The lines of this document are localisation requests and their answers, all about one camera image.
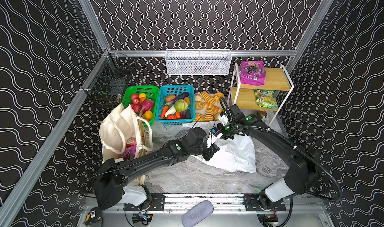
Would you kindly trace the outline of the red soda can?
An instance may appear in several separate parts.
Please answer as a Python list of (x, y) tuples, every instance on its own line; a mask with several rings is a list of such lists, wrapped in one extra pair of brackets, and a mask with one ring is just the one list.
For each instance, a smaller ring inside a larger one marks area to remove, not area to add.
[(137, 140), (136, 138), (129, 138), (126, 142), (126, 147), (127, 148), (130, 148), (132, 146), (136, 146), (137, 145)]

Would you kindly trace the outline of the yellow orange pepper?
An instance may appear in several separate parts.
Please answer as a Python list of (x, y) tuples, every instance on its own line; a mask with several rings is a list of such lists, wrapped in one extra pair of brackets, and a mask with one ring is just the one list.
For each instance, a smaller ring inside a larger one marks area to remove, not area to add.
[(188, 106), (191, 104), (191, 100), (189, 97), (184, 98), (184, 101), (188, 104)]

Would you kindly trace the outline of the white plastic bag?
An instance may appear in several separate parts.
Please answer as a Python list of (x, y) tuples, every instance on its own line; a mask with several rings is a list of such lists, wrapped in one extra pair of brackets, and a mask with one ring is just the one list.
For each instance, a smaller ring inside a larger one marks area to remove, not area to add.
[(256, 172), (256, 152), (252, 139), (248, 136), (235, 136), (233, 140), (217, 140), (220, 148), (209, 161), (202, 156), (195, 158), (200, 162), (228, 172)]

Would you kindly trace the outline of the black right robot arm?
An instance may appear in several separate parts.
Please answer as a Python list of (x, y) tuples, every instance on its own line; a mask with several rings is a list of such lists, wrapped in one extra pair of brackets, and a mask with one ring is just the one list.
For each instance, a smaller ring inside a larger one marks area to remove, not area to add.
[[(222, 134), (223, 139), (233, 139), (236, 135), (254, 138), (289, 166), (283, 178), (261, 190), (257, 198), (260, 208), (271, 210), (282, 199), (302, 194), (312, 195), (331, 203), (342, 200), (342, 189), (338, 181), (320, 163), (319, 153), (295, 145), (291, 140), (271, 129), (258, 116), (243, 114), (237, 105), (228, 106), (223, 97), (219, 100), (223, 111), (220, 114), (221, 123), (218, 124), (217, 131)], [(322, 175), (326, 175), (336, 187), (335, 197), (326, 197), (311, 191)]]

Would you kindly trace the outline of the green cabbage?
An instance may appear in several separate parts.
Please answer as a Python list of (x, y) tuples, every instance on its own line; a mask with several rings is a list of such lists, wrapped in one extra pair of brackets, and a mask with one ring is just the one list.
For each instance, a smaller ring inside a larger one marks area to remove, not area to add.
[(175, 102), (175, 104), (174, 104), (174, 108), (175, 108), (175, 110), (176, 110), (177, 112), (180, 112), (180, 113), (186, 111), (186, 110), (188, 109), (188, 107), (189, 107), (188, 102), (186, 102), (185, 100), (182, 100), (182, 99), (177, 100), (177, 101)]

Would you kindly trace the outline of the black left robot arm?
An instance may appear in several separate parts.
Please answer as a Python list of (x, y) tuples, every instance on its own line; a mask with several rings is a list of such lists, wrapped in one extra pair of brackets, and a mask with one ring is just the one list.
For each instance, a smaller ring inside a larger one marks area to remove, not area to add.
[(184, 162), (190, 156), (202, 156), (208, 162), (220, 148), (215, 145), (219, 138), (216, 128), (206, 135), (204, 129), (195, 127), (184, 137), (168, 141), (143, 157), (118, 163), (106, 160), (91, 178), (98, 207), (106, 210), (116, 205), (123, 198), (124, 186), (153, 170)]

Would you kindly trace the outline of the cream canvas tote bag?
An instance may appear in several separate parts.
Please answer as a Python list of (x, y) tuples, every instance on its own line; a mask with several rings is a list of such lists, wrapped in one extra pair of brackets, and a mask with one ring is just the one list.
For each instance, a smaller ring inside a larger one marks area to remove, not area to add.
[(121, 154), (124, 153), (126, 142), (129, 138), (136, 138), (137, 140), (136, 159), (137, 151), (141, 146), (138, 120), (141, 120), (145, 128), (149, 130), (149, 147), (153, 150), (153, 131), (149, 122), (137, 116), (130, 106), (124, 108), (123, 104), (119, 104), (107, 115), (100, 125), (99, 136), (103, 147), (103, 162), (109, 159), (114, 159), (115, 162), (121, 162), (123, 160)]

